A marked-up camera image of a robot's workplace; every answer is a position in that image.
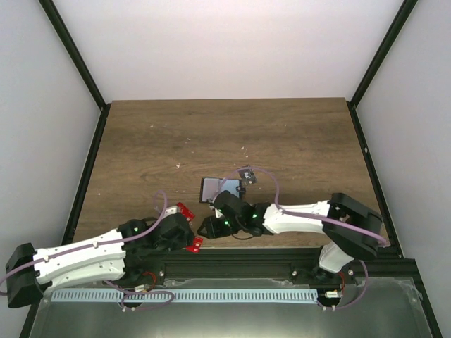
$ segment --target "white wall panel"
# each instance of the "white wall panel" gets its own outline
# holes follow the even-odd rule
[[[107,101],[351,99],[401,1],[55,4]]]
[[[404,253],[451,337],[451,3],[418,1],[358,107]]]
[[[17,245],[61,243],[99,109],[38,1],[0,0],[0,26],[3,275]],[[0,297],[2,338],[19,337],[27,310]]]

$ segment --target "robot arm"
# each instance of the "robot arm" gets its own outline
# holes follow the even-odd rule
[[[156,218],[129,220],[118,229],[98,237],[65,246],[35,250],[31,243],[18,246],[6,264],[10,272],[31,261],[33,266],[10,276],[6,281],[8,307],[19,308],[39,301],[56,289],[82,283],[114,280],[133,284],[142,271],[133,262],[137,256],[147,256],[156,251],[170,251],[192,245],[194,233],[185,216],[177,208],[166,209],[159,226],[148,235],[130,242],[121,239],[143,233]],[[100,242],[118,241],[97,245]],[[77,250],[88,244],[89,247]],[[57,253],[62,256],[49,258]]]
[[[221,192],[212,203],[215,216],[202,223],[198,234],[209,239],[230,236],[245,231],[253,236],[274,235],[282,232],[318,232],[329,236],[332,242],[324,246],[319,256],[319,272],[335,274],[353,259],[376,257],[377,241],[364,234],[313,219],[300,218],[282,212],[274,204],[250,205],[228,191]],[[285,211],[313,213],[328,218],[345,220],[378,234],[381,217],[344,194],[334,194],[329,201],[303,206],[284,206]],[[117,284],[134,285],[142,274],[135,262],[138,256],[156,251],[170,251],[191,246],[194,233],[177,207],[166,209],[159,226],[149,234],[132,241],[121,242],[145,232],[155,218],[129,220],[116,230],[83,242],[60,247],[34,250],[31,243],[19,246],[6,265],[6,272],[23,264],[38,261],[7,279],[8,306],[17,308],[39,301],[44,294],[74,285],[113,280]],[[97,243],[115,243],[98,246]],[[77,250],[83,245],[90,247]],[[62,256],[49,259],[56,253]]]
[[[198,230],[198,234],[210,239],[236,234],[240,230],[256,237],[291,231],[326,234],[332,242],[322,248],[319,267],[329,273],[339,272],[354,259],[370,260],[377,255],[378,242],[373,237],[323,220],[289,214],[310,213],[345,221],[379,234],[381,216],[345,194],[333,194],[329,201],[315,204],[278,208],[275,204],[252,206],[225,191],[216,197],[211,206],[215,216],[206,218]]]

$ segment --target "wooden tabletop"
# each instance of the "wooden tabletop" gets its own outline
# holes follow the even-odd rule
[[[196,215],[196,231],[211,215],[199,203],[201,178],[225,177],[248,164],[276,175],[282,204],[310,204],[344,192],[378,210],[344,99],[114,101],[75,241],[155,216],[152,197],[159,189],[170,206],[181,201]],[[272,201],[272,181],[261,173],[257,179],[245,200]],[[327,243],[326,236],[294,232],[249,241],[205,239],[203,246]]]

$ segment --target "purple cable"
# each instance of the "purple cable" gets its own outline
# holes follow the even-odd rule
[[[273,179],[274,184],[276,185],[276,195],[274,197],[274,204],[276,205],[276,208],[279,209],[282,213],[284,213],[286,215],[296,216],[296,217],[312,218],[314,220],[320,220],[322,222],[327,222],[327,223],[330,223],[330,224],[338,225],[340,227],[345,227],[345,228],[347,228],[349,230],[353,230],[355,232],[359,232],[361,234],[365,234],[366,236],[370,236],[370,237],[373,237],[374,239],[377,239],[379,245],[381,245],[382,247],[390,246],[390,244],[382,236],[380,236],[378,234],[375,234],[374,232],[371,232],[371,231],[368,231],[368,230],[365,230],[365,229],[361,229],[360,227],[356,227],[354,225],[347,224],[347,223],[342,222],[340,220],[334,220],[333,218],[329,218],[329,217],[322,216],[322,215],[317,215],[317,214],[314,214],[314,213],[300,213],[300,212],[294,212],[294,211],[287,211],[287,210],[285,210],[279,204],[280,185],[278,184],[276,177],[272,173],[270,173],[269,171],[264,170],[262,168],[248,166],[248,167],[238,168],[237,170],[234,170],[229,176],[227,176],[225,179],[223,179],[223,181],[221,182],[221,184],[218,187],[218,191],[213,196],[213,200],[219,195],[219,192],[220,192],[221,188],[223,187],[223,185],[226,183],[227,180],[232,178],[232,176],[234,174],[239,173],[240,171],[243,171],[243,170],[246,170],[246,169],[251,169],[251,170],[255,170],[255,171],[259,171],[259,172],[265,173],[270,178]]]
[[[369,276],[368,276],[368,269],[366,268],[365,262],[363,262],[363,261],[359,261],[359,262],[362,265],[362,267],[364,269],[364,272],[365,272],[364,289],[362,290],[362,292],[360,292],[360,295],[355,300],[353,300],[352,302],[350,302],[350,303],[348,303],[346,305],[343,305],[343,306],[336,307],[335,310],[333,308],[331,308],[331,307],[328,308],[327,306],[324,306],[319,301],[317,301],[317,303],[318,303],[318,305],[320,307],[325,308],[325,309],[330,309],[332,311],[345,310],[346,308],[350,308],[351,306],[355,305],[358,301],[360,301],[360,299],[362,299],[362,297],[365,295],[366,289],[368,288]]]
[[[158,197],[160,191],[162,191],[162,190],[157,191],[154,195],[154,198],[152,199],[152,204],[154,205],[154,209],[159,215],[163,212],[158,207],[158,204],[156,204],[156,198]]]
[[[118,287],[117,285],[113,284],[109,280],[105,280],[105,283],[107,283],[107,285],[109,285],[110,287],[113,287],[114,289],[124,293],[124,296],[121,299],[121,306],[122,306],[122,309],[125,309],[125,310],[127,309],[127,306],[125,306],[124,301],[129,296],[133,296],[133,295],[168,294],[169,296],[171,296],[171,298],[168,301],[165,301],[164,303],[160,303],[158,305],[145,307],[145,308],[135,308],[135,311],[147,311],[147,310],[155,310],[156,308],[163,308],[164,306],[167,306],[170,303],[172,303],[172,301],[175,299],[175,294],[173,292],[166,291],[166,290],[152,291],[152,292],[136,292],[136,291],[128,291],[121,287]]]
[[[168,208],[168,197],[167,197],[166,193],[163,190],[159,190],[159,191],[157,191],[155,193],[155,195],[154,195],[154,202],[156,202],[156,197],[159,194],[163,195],[163,200],[164,200],[164,202],[163,202],[163,210],[166,210]],[[158,217],[158,219],[155,221],[155,223],[149,229],[147,229],[146,231],[144,231],[144,232],[142,232],[140,234],[137,234],[135,236],[131,236],[131,237],[128,237],[128,238],[125,238],[125,239],[115,239],[115,240],[111,240],[111,241],[98,242],[97,245],[102,246],[102,245],[108,245],[108,244],[126,243],[126,242],[130,242],[130,241],[135,241],[136,239],[144,237],[144,236],[148,235],[150,232],[154,231],[154,229],[158,226],[158,224],[161,222],[163,217],[164,217],[164,213],[161,213],[160,216]],[[67,255],[67,254],[71,254],[73,252],[77,252],[77,251],[80,251],[80,250],[92,248],[92,245],[93,244],[85,244],[85,245],[77,246],[76,248],[72,248],[72,249],[69,249],[69,250],[66,250],[66,251],[61,251],[61,252],[58,252],[58,253],[54,253],[52,255],[49,255],[49,259],[57,258],[57,257],[64,256],[64,255]],[[26,268],[29,268],[30,266],[33,266],[35,264],[42,263],[42,262],[45,262],[45,261],[46,260],[44,260],[43,258],[40,258],[40,259],[38,259],[36,261],[31,261],[31,262],[28,262],[26,264],[23,264],[23,265],[15,268],[15,269],[12,269],[9,273],[7,273],[2,278],[0,278],[0,286],[10,276],[12,276],[12,275],[14,275],[14,274],[18,273],[19,271],[22,271],[22,270],[24,270]],[[8,293],[0,291],[0,296],[8,296]]]
[[[0,285],[2,285],[5,282],[5,280],[7,280],[12,275],[18,273],[19,271],[22,271],[22,270],[24,270],[26,268],[29,268],[30,266],[33,266],[34,264],[38,264],[38,263],[41,263],[41,262],[45,262],[43,258],[38,259],[37,261],[31,261],[31,262],[25,263],[25,264],[23,264],[21,266],[18,266],[15,269],[12,269],[9,273],[7,273],[2,278],[0,278]],[[0,291],[0,296],[8,296],[8,292]]]

